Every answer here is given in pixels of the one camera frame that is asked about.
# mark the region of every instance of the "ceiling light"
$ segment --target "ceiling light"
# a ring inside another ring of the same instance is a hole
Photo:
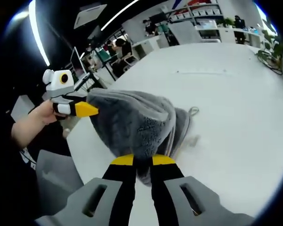
[[[103,31],[115,18],[117,18],[120,14],[122,14],[122,12],[124,12],[126,9],[128,9],[130,6],[132,6],[133,4],[137,3],[139,0],[134,0],[133,2],[131,2],[129,5],[127,5],[125,8],[123,8],[121,11],[119,11],[114,17],[112,17],[101,29],[101,31]]]
[[[41,38],[40,38],[40,35],[39,35],[39,31],[38,31],[38,26],[37,26],[36,0],[33,0],[33,1],[31,1],[31,3],[29,3],[28,12],[29,12],[30,25],[31,25],[32,30],[33,30],[34,39],[36,40],[37,46],[39,48],[39,51],[40,51],[46,65],[49,66],[50,63],[49,63],[49,60],[48,60],[48,58],[45,54],[45,50],[44,50],[44,47],[42,45]]]
[[[85,52],[82,53],[82,55],[80,56],[80,59],[82,59],[84,55],[85,55]]]
[[[16,15],[13,16],[12,20],[20,20],[20,19],[24,19],[28,16],[28,12],[27,11],[23,11],[21,13],[17,13]]]

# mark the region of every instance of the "gray plush cloth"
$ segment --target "gray plush cloth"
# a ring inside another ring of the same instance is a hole
[[[99,109],[90,117],[101,140],[116,156],[139,160],[158,154],[173,157],[191,124],[191,114],[164,97],[138,91],[92,89],[87,102]],[[138,171],[150,185],[149,168]]]

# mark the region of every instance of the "desk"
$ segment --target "desk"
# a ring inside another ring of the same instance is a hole
[[[255,217],[271,200],[283,178],[283,80],[247,46],[195,43],[160,49],[110,89],[164,96],[185,110],[197,106],[187,138],[200,138],[176,159],[183,174],[216,192],[234,213]],[[90,120],[81,119],[67,140],[82,181],[101,178],[114,156]],[[129,225],[157,226],[150,188],[137,180],[135,189]]]
[[[133,55],[139,60],[144,58],[152,51],[168,47],[169,44],[164,34],[147,38],[132,45]]]
[[[254,32],[246,31],[240,28],[196,28],[197,31],[219,31],[221,42],[225,43],[236,43],[234,32],[242,32],[248,35],[250,40],[250,45],[260,48],[261,41],[263,40],[263,36],[256,34]]]

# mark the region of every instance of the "green plant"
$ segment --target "green plant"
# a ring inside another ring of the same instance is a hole
[[[269,35],[263,30],[265,40],[256,54],[258,59],[277,74],[282,74],[283,41],[279,35]]]
[[[231,18],[227,17],[225,19],[225,22],[224,22],[226,25],[231,25],[231,26],[234,26],[234,20],[232,20]]]

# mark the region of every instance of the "black sleeve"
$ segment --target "black sleeve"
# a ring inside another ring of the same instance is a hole
[[[132,48],[131,44],[127,41],[126,44],[122,47],[123,57],[126,56],[128,53],[132,53]]]

